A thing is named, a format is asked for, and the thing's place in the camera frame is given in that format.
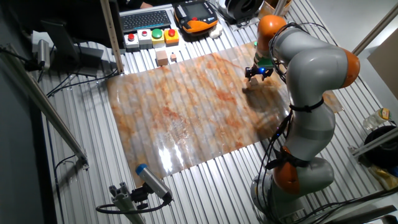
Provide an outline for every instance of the small wooden block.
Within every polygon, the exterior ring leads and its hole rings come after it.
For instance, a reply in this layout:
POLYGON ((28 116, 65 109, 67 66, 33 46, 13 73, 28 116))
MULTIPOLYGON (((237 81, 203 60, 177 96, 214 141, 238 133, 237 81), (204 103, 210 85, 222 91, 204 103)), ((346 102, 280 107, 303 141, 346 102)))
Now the small wooden block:
POLYGON ((167 53, 165 50, 160 50, 156 52, 156 62, 158 66, 169 64, 169 60, 167 58, 167 53))
POLYGON ((171 54, 171 55, 170 55, 170 60, 171 60, 172 62, 176 62, 176 61, 177 61, 177 56, 176 56, 175 54, 171 54))

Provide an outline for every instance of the metal rod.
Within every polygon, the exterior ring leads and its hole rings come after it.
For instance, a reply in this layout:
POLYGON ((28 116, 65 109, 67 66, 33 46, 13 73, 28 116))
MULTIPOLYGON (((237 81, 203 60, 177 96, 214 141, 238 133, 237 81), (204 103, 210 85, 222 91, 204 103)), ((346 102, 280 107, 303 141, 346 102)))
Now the metal rod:
POLYGON ((111 40, 113 55, 116 59, 116 66, 118 72, 124 72, 122 57, 120 56, 120 49, 118 44, 118 38, 116 37, 116 31, 112 20, 111 8, 109 7, 109 0, 101 0, 102 12, 104 13, 106 28, 108 28, 109 39, 111 40))
POLYGON ((287 0, 279 0, 278 4, 275 7, 274 15, 279 16, 282 14, 282 11, 284 10, 284 7, 286 6, 287 0))
POLYGON ((398 14, 398 3, 387 13, 386 16, 373 28, 373 30, 355 47, 353 54, 358 56, 380 33, 390 24, 398 14))
MULTIPOLYGON (((11 46, 7 46, 7 49, 11 52, 15 52, 11 46)), ((59 135, 61 135, 70 149, 81 160, 82 164, 88 165, 86 152, 79 146, 75 137, 62 121, 57 111, 51 105, 49 99, 43 93, 36 80, 34 80, 33 77, 25 71, 24 66, 21 64, 19 59, 9 54, 0 54, 0 58, 6 65, 8 65, 10 71, 18 79, 19 83, 23 86, 29 97, 33 99, 35 104, 51 122, 53 127, 58 131, 59 135)))
POLYGON ((357 150, 355 150, 353 152, 353 156, 358 157, 358 156, 364 154, 365 152, 368 152, 368 151, 374 149, 375 147, 378 147, 381 144, 384 144, 396 137, 398 137, 398 128, 394 128, 393 130, 387 132, 386 134, 383 134, 382 136, 378 137, 377 139, 369 142, 368 144, 366 144, 362 147, 359 147, 357 150))

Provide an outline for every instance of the wooden cube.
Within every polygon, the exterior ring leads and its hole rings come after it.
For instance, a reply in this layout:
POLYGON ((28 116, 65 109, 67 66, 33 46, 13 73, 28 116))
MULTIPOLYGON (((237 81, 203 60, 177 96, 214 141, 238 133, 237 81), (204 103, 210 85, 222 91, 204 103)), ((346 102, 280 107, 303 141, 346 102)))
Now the wooden cube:
POLYGON ((169 64, 169 60, 167 58, 167 53, 165 50, 160 50, 156 52, 156 62, 157 66, 163 66, 169 64))

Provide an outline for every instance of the metal frame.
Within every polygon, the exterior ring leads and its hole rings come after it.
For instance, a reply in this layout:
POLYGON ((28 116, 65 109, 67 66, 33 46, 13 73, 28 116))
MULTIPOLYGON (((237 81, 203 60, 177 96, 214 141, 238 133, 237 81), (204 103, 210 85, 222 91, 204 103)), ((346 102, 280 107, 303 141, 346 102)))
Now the metal frame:
MULTIPOLYGON (((9 45, 7 49, 17 54, 17 52, 9 45)), ((86 152, 77 143, 75 137, 69 131, 68 127, 62 121, 55 108, 49 102, 49 99, 43 93, 36 80, 33 79, 32 75, 25 71, 25 68, 21 61, 9 54, 0 54, 0 58, 6 65, 9 66, 11 72, 16 76, 19 83, 24 87, 28 95, 33 99, 35 104, 52 123, 54 128, 62 136, 65 142, 69 145, 70 149, 75 152, 76 156, 81 160, 84 165, 83 168, 88 168, 88 160, 86 152)))

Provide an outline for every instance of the green button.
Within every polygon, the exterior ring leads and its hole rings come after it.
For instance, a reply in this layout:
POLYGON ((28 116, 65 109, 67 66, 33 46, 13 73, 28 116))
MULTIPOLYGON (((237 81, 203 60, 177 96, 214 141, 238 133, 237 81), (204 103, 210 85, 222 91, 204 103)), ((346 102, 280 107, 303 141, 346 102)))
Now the green button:
POLYGON ((159 39, 159 38, 162 37, 162 35, 163 35, 162 30, 160 30, 160 29, 154 29, 154 30, 152 30, 152 37, 153 37, 153 38, 159 39))

